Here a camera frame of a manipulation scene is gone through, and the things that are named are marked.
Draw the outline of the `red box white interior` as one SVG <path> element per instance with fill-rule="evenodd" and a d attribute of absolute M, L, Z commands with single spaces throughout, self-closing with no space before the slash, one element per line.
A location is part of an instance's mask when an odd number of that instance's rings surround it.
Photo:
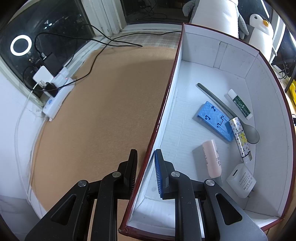
<path fill-rule="evenodd" d="M 175 202 L 157 188 L 155 150 L 190 179 L 221 183 L 261 233 L 278 224 L 295 183 L 295 127 L 271 65 L 251 45 L 184 24 L 144 163 L 119 232 L 173 240 Z"/>

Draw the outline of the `white usb wall charger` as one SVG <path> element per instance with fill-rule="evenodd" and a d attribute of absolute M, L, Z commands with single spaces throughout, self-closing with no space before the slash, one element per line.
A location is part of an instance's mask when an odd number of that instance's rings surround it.
<path fill-rule="evenodd" d="M 247 166 L 238 164 L 226 179 L 227 183 L 240 198 L 246 198 L 254 188 L 256 180 Z"/>

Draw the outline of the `yellow fruit bowl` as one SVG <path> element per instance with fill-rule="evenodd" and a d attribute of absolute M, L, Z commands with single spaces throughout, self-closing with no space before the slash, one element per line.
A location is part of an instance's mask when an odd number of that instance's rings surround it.
<path fill-rule="evenodd" d="M 296 87 L 295 87 L 295 80 L 292 81 L 292 83 L 291 83 L 291 85 L 289 87 L 289 90 L 290 90 L 290 95 L 291 95 L 291 98 L 293 100 L 293 103 L 296 106 Z"/>

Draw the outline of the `green white tube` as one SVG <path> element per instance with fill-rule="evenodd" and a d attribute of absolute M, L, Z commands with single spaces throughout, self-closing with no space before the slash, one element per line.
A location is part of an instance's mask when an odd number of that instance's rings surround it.
<path fill-rule="evenodd" d="M 235 105 L 239 108 L 244 117 L 247 120 L 250 120 L 253 115 L 246 104 L 243 102 L 243 100 L 236 94 L 236 92 L 233 89 L 230 89 L 227 94 L 235 103 Z"/>

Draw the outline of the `black plug on strip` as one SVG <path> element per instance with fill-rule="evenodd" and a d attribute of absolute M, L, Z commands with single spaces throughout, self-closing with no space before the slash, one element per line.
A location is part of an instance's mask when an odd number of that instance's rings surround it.
<path fill-rule="evenodd" d="M 59 92 L 59 88 L 55 86 L 55 84 L 51 83 L 51 82 L 47 82 L 45 87 L 44 87 L 44 91 L 48 92 L 48 94 L 52 97 L 56 97 L 56 95 Z"/>

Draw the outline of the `pink white bottle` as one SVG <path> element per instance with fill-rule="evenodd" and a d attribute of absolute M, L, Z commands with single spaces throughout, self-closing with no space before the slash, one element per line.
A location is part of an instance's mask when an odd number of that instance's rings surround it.
<path fill-rule="evenodd" d="M 203 142 L 202 144 L 206 165 L 209 176 L 211 178 L 218 178 L 222 174 L 221 161 L 214 140 Z"/>

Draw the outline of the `black power adapter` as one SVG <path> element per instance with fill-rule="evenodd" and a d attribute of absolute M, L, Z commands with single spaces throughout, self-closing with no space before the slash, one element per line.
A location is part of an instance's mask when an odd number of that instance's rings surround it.
<path fill-rule="evenodd" d="M 63 68 L 63 65 L 54 53 L 50 53 L 47 57 L 45 57 L 43 63 L 54 77 L 57 76 Z"/>

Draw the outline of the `blue phone stand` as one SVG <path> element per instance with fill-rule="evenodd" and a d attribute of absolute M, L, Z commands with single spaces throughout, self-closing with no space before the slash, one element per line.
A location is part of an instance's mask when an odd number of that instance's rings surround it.
<path fill-rule="evenodd" d="M 211 104 L 211 102 L 206 101 L 201 106 L 197 112 L 197 117 L 214 129 L 226 141 L 232 142 L 234 134 L 229 123 L 230 119 L 217 107 Z"/>

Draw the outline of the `large plush penguin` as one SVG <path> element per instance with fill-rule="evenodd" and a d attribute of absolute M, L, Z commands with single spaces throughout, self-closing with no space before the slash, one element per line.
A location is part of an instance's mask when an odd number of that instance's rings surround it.
<path fill-rule="evenodd" d="M 249 35 L 245 20 L 238 10 L 237 0 L 188 1 L 182 8 L 189 23 L 199 25 L 243 40 Z"/>

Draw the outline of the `grey metal spoon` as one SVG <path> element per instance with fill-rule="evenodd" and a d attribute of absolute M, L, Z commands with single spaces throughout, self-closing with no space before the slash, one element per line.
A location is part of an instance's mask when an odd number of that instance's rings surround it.
<path fill-rule="evenodd" d="M 232 118 L 237 117 L 237 115 L 223 101 L 221 101 L 217 96 L 215 96 L 215 94 L 213 94 L 210 90 L 204 87 L 204 85 L 202 85 L 201 83 L 197 83 L 196 86 L 203 90 L 203 92 L 208 94 L 208 96 L 210 96 L 215 102 L 217 102 L 217 104 L 219 104 L 222 107 L 222 109 L 229 113 L 232 116 Z M 243 127 L 248 142 L 250 144 L 257 144 L 260 140 L 260 135 L 257 129 L 253 126 L 245 124 L 240 118 L 238 119 Z"/>

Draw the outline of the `patterned white lip balm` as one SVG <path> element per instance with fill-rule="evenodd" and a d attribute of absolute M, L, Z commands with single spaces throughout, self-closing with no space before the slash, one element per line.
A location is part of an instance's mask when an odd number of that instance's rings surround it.
<path fill-rule="evenodd" d="M 234 139 L 236 141 L 240 156 L 243 163 L 249 163 L 252 160 L 251 150 L 248 145 L 248 141 L 243 130 L 243 126 L 238 117 L 229 120 L 230 126 L 232 128 Z"/>

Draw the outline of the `small plush penguin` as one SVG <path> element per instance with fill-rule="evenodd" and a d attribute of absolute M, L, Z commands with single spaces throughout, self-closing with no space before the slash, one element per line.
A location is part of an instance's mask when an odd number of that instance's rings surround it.
<path fill-rule="evenodd" d="M 273 47 L 273 27 L 258 14 L 252 14 L 249 19 L 250 27 L 253 27 L 249 35 L 248 43 L 259 49 L 267 60 L 270 60 Z"/>

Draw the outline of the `white power strip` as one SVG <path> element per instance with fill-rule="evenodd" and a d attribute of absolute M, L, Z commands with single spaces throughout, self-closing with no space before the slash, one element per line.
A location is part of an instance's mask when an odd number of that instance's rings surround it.
<path fill-rule="evenodd" d="M 61 108 L 64 100 L 68 96 L 68 94 L 72 91 L 75 84 L 67 85 L 59 90 L 55 97 L 50 97 L 45 106 L 43 107 L 43 113 L 47 117 L 49 121 L 52 121 L 59 109 Z"/>

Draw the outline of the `white charger on strip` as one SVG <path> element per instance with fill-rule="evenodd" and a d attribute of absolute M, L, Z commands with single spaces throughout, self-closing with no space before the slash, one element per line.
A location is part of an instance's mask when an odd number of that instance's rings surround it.
<path fill-rule="evenodd" d="M 45 87 L 46 84 L 50 83 L 53 79 L 54 76 L 45 66 L 41 66 L 39 70 L 33 75 L 33 80 L 36 81 L 41 87 Z"/>

